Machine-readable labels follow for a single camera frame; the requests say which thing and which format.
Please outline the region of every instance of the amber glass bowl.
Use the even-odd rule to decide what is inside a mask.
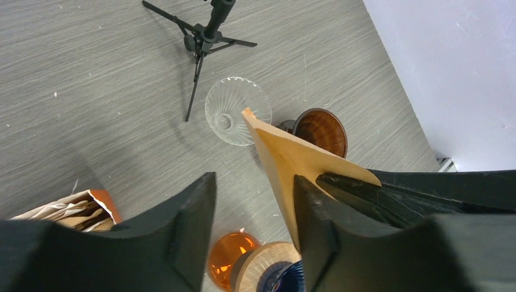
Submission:
[[[297,119],[293,134],[339,157],[347,154],[347,136],[334,114],[322,108],[312,108]]]
[[[233,232],[225,235],[213,246],[208,258],[209,276],[223,291],[231,291],[230,275],[235,262],[246,252],[261,245],[251,234]]]

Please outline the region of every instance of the tripod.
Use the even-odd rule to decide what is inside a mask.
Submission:
[[[233,8],[235,2],[236,0],[212,0],[211,6],[213,6],[213,10],[211,11],[211,18],[208,22],[208,25],[202,26],[201,24],[196,24],[192,26],[189,23],[186,23],[179,18],[157,8],[149,2],[145,0],[142,1],[146,8],[177,24],[184,34],[184,47],[187,51],[195,53],[195,76],[193,78],[192,97],[190,98],[190,105],[188,106],[188,112],[186,113],[186,122],[188,122],[188,119],[190,118],[190,112],[192,111],[195,90],[197,89],[197,82],[199,81],[201,68],[203,67],[204,57],[216,51],[231,47],[234,44],[246,47],[256,47],[258,45],[257,43],[236,40],[234,38],[225,38],[222,36],[222,33],[218,31],[220,25],[226,21],[226,18],[228,17],[229,12]],[[226,44],[212,49],[212,46],[217,43]]]

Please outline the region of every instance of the gray wooden floor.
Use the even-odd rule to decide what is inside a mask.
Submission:
[[[200,0],[153,0],[206,24]],[[130,218],[216,171],[213,239],[245,228],[288,240],[253,147],[220,140],[204,98],[229,76],[268,94],[274,123],[334,112],[349,156],[391,171],[438,168],[361,0],[239,0],[221,30],[255,41],[204,62],[189,123],[194,63],[176,25],[138,0],[4,0],[0,10],[0,217],[76,190],[104,188]],[[214,287],[205,280],[205,290]]]

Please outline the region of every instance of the paper bag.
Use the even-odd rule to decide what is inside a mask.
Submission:
[[[325,172],[381,185],[380,180],[369,170],[256,119],[250,109],[245,109],[242,115],[298,251],[298,228],[293,198],[295,175],[306,177],[315,186],[317,176]]]
[[[106,190],[76,193],[12,219],[50,220],[83,232],[108,231],[122,221]]]

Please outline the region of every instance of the clear glass bowl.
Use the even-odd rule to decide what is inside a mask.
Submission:
[[[251,80],[229,77],[210,89],[204,110],[208,124],[220,139],[245,146],[254,143],[242,117],[247,107],[257,119],[271,123],[273,110],[262,88]]]

